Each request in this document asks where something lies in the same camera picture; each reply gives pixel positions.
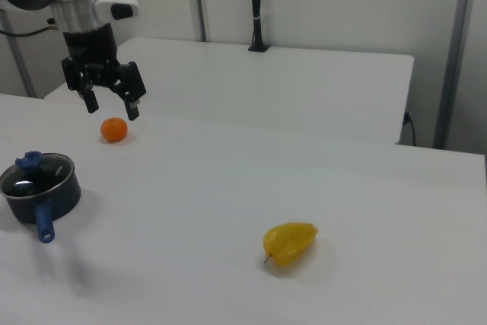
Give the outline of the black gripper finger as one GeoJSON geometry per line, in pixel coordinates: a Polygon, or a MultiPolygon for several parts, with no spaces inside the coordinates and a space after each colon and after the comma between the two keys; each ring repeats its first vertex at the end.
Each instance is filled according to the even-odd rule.
{"type": "Polygon", "coordinates": [[[139,117],[138,104],[140,98],[146,94],[146,89],[135,62],[116,67],[113,92],[123,100],[129,120],[137,119],[139,117]]]}
{"type": "Polygon", "coordinates": [[[99,106],[95,93],[93,92],[93,83],[88,71],[79,66],[70,57],[62,60],[62,70],[68,89],[78,93],[89,113],[96,112],[99,106]]]}

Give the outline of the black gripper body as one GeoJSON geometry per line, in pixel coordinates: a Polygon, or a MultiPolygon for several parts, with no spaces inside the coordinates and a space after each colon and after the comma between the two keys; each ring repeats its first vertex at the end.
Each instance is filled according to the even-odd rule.
{"type": "Polygon", "coordinates": [[[62,60],[62,69],[68,88],[81,88],[81,75],[86,68],[95,69],[94,84],[112,85],[117,80],[119,62],[111,24],[81,33],[63,32],[69,57],[62,60]]]}

